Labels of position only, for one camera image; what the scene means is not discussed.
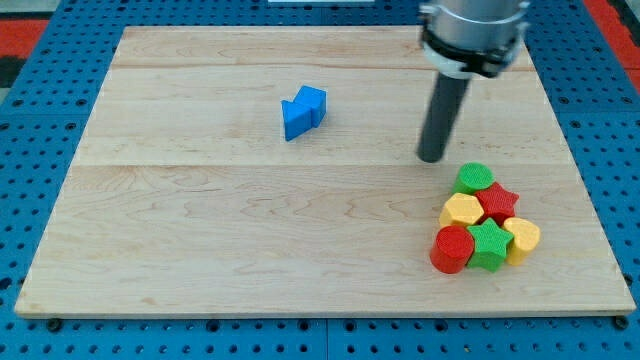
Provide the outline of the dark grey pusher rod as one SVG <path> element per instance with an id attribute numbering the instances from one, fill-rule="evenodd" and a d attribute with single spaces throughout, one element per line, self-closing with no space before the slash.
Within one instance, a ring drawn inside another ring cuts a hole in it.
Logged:
<path id="1" fill-rule="evenodd" d="M 420 160 L 436 163 L 442 159 L 469 82 L 438 74 L 416 151 Z"/>

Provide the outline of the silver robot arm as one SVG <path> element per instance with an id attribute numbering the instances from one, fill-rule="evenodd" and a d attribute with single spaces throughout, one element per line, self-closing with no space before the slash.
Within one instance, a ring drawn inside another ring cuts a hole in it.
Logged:
<path id="1" fill-rule="evenodd" d="M 422 51 L 438 71 L 416 150 L 422 161 L 442 159 L 473 76 L 495 78 L 517 58 L 529 6 L 526 0 L 429 0 L 419 5 Z"/>

